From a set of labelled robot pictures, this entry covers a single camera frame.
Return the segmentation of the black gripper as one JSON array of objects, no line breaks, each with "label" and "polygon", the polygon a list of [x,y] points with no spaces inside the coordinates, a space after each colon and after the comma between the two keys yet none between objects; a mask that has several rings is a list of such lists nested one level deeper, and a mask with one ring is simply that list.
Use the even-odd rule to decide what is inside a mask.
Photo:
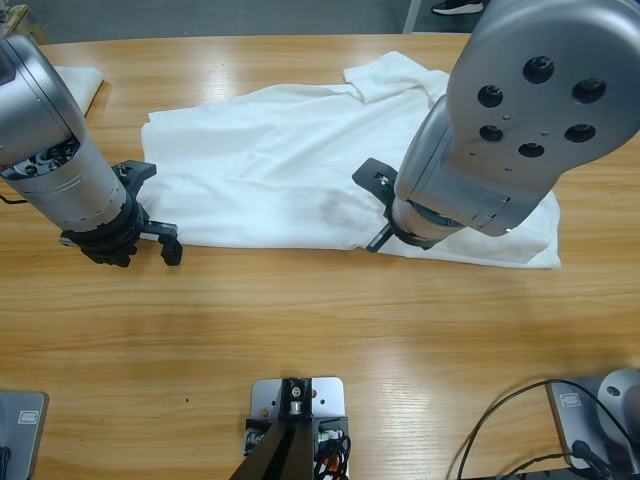
[{"label": "black gripper", "polygon": [[183,247],[176,237],[178,227],[147,220],[148,214],[140,204],[133,197],[127,197],[112,221],[87,232],[63,231],[59,240],[64,245],[78,247],[94,263],[128,267],[144,227],[145,234],[159,236],[165,264],[178,266],[183,254]]},{"label": "black gripper", "polygon": [[366,246],[370,253],[379,252],[394,236],[409,245],[430,249],[464,228],[433,210],[400,199],[391,202],[387,213],[388,222]]}]

